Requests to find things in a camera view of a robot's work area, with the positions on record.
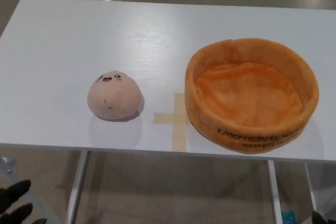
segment masking tape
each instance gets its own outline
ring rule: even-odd
[[[187,126],[190,121],[186,114],[184,93],[175,94],[174,113],[154,113],[153,123],[173,125],[173,151],[186,152]]]

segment orange plush basket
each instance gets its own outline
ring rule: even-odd
[[[294,140],[318,100],[318,83],[308,64],[270,40],[208,45],[186,69],[191,123],[207,139],[237,152],[268,152]]]

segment plush toy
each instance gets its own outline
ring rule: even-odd
[[[141,92],[127,74],[112,71],[94,81],[88,92],[89,109],[99,118],[118,120],[134,115],[140,106]]]

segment gray floor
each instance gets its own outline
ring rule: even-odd
[[[19,0],[0,0],[0,34]],[[116,0],[336,9],[336,0]],[[15,172],[64,217],[79,153],[1,148]],[[276,163],[281,207],[311,213],[302,164]],[[8,185],[2,180],[1,185]],[[31,217],[41,214],[35,210]],[[265,162],[160,154],[92,153],[77,223],[273,223]]]

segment white table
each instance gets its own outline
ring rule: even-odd
[[[219,147],[189,125],[185,153],[268,160],[279,222],[272,161],[336,162],[331,10],[20,0],[0,39],[0,144],[82,150],[70,223],[87,151],[172,152],[173,126],[153,124],[154,114],[174,112],[174,96],[184,92],[185,68],[196,50],[244,37],[283,43],[311,66],[320,101],[309,125],[295,141],[257,155]],[[87,107],[92,81],[110,70],[127,73],[142,91],[145,106],[132,121],[105,122]]]

